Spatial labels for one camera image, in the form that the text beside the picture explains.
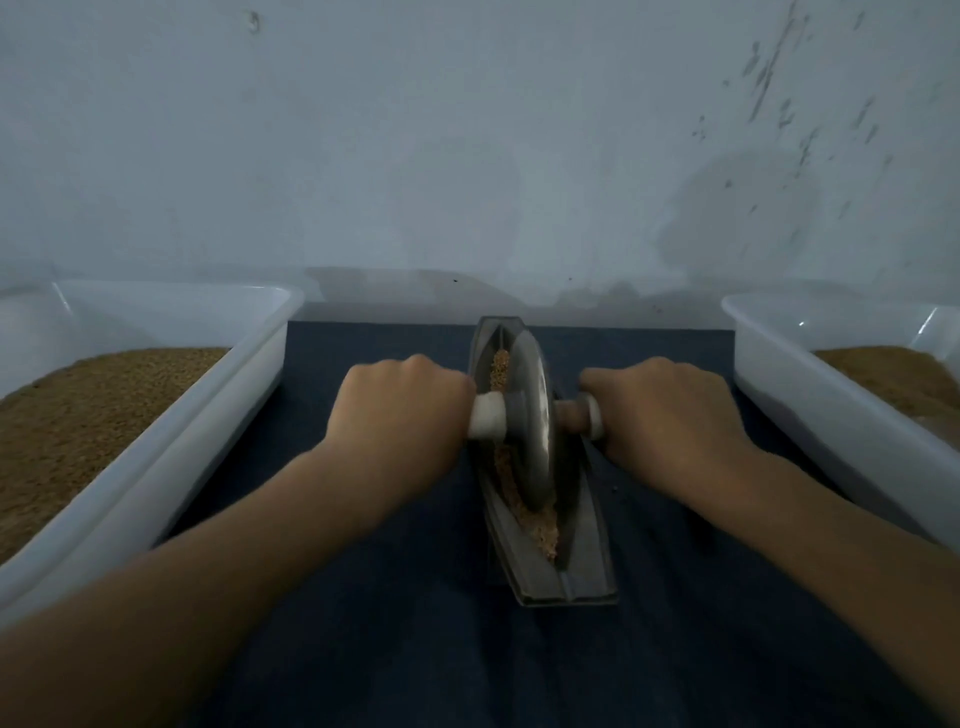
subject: white wall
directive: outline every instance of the white wall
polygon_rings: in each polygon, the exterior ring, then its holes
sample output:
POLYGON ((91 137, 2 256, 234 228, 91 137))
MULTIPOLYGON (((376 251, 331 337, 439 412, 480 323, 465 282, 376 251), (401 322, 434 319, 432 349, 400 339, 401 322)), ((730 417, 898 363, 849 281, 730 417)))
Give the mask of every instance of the white wall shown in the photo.
POLYGON ((957 38, 952 0, 8 0, 0 258, 334 318, 952 301, 957 38))

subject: brown granules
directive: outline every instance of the brown granules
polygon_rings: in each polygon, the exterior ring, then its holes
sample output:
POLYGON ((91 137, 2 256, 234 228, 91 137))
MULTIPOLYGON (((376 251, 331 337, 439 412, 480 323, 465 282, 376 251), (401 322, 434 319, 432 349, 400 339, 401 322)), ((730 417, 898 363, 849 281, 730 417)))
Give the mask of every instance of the brown granules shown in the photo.
POLYGON ((0 564, 226 352, 95 356, 0 400, 0 564))
MULTIPOLYGON (((493 355, 493 364, 490 369, 490 389, 492 392, 503 392, 507 388, 507 371, 510 368, 510 352, 505 349, 493 355)), ((530 534, 537 542, 537 546, 551 562, 557 558, 557 542, 560 539, 560 529, 557 526, 557 510, 553 504, 548 504, 542 511, 535 513, 529 510, 520 498, 519 490, 514 480, 514 469, 510 458, 510 446, 497 445, 493 451, 493 463, 496 474, 500 476, 500 489, 507 506, 516 518, 520 527, 530 534)))
POLYGON ((960 387, 928 353, 905 347, 854 347, 815 354, 907 417, 960 416, 960 387))

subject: fist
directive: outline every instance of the fist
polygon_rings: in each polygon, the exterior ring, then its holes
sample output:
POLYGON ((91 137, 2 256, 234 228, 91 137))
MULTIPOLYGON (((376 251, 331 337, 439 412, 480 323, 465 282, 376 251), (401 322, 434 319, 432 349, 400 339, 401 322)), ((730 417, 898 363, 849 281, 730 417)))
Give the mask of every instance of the fist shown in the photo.
POLYGON ((347 372, 319 445, 344 466, 375 519, 424 493, 467 438, 473 380, 422 354, 347 372))
POLYGON ((629 369, 586 369, 580 388, 600 405, 607 456, 680 501, 756 450, 727 382, 692 364, 656 357, 629 369))

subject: white plastic tray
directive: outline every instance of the white plastic tray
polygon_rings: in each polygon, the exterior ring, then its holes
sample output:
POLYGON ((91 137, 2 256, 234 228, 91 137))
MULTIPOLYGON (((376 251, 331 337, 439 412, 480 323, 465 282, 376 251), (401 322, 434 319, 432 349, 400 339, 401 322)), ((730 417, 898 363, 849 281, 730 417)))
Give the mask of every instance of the white plastic tray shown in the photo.
POLYGON ((728 296, 746 394, 854 501, 960 552, 960 452, 810 352, 892 345, 960 378, 960 309, 854 297, 728 296))
POLYGON ((78 359, 231 347, 0 566, 0 627, 149 549, 278 381, 290 288, 66 280, 0 291, 0 397, 78 359))

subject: table surface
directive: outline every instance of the table surface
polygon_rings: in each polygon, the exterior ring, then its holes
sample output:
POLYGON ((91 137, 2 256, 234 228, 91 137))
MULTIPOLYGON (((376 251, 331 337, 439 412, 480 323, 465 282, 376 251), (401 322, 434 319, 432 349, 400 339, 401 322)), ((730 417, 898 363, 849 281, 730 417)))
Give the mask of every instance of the table surface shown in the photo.
MULTIPOLYGON (((649 356, 732 379, 727 331, 535 328, 563 392, 586 366, 649 356)), ((423 352, 465 369, 473 329, 293 323, 279 387, 175 533, 252 491, 324 436, 358 362, 423 352)), ((826 482, 748 400, 750 436, 826 482)), ((620 590, 612 607, 524 609, 492 584, 466 454, 288 595, 196 725, 935 725, 816 599, 590 448, 620 590)))

